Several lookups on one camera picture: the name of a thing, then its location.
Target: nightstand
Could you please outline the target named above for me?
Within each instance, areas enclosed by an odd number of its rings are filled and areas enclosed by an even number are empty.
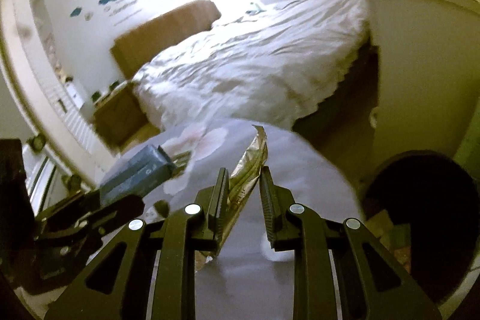
[[[94,124],[98,135],[111,146],[120,146],[134,135],[148,119],[140,109],[128,82],[119,85],[98,104]]]

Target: round table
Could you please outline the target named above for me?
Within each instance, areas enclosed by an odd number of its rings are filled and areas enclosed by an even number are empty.
[[[216,132],[226,134],[225,141],[213,153],[194,163],[183,190],[174,195],[166,194],[164,184],[148,194],[143,199],[146,206],[143,217],[147,217],[147,210],[160,199],[167,200],[172,211],[192,203],[198,190],[215,184],[221,167],[232,172],[256,135],[252,125],[251,121],[239,119],[209,123],[206,133],[222,128]],[[311,207],[325,219],[337,222],[347,217],[362,219],[354,191],[330,162],[299,135],[261,125],[268,137],[266,164],[276,185],[290,189],[296,202]],[[164,145],[179,137],[185,128],[169,129],[136,146],[120,158],[110,173],[145,145]],[[292,318],[293,256],[274,253],[274,256],[283,255],[276,258],[283,261],[271,260],[272,254],[265,252],[265,240],[265,222],[256,186],[220,255],[195,275],[198,320]]]

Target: gold foil wrapper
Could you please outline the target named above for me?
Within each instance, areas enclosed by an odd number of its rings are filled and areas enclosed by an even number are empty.
[[[258,125],[254,125],[254,127],[257,130],[257,135],[230,175],[228,209],[223,224],[223,235],[220,245],[216,253],[197,252],[195,254],[195,269],[197,271],[208,262],[208,257],[215,257],[220,253],[223,244],[229,237],[233,226],[247,203],[248,197],[257,184],[260,170],[267,160],[267,135],[263,127]]]

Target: brown wooden headboard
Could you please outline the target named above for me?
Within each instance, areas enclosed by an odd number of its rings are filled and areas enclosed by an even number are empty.
[[[162,14],[115,40],[111,53],[127,79],[162,50],[201,31],[221,17],[212,1],[196,0]]]

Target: white duvet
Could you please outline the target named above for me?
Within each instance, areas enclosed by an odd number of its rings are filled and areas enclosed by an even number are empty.
[[[214,117],[290,129],[335,92],[367,35],[365,0],[283,2],[162,51],[135,93],[161,130]]]

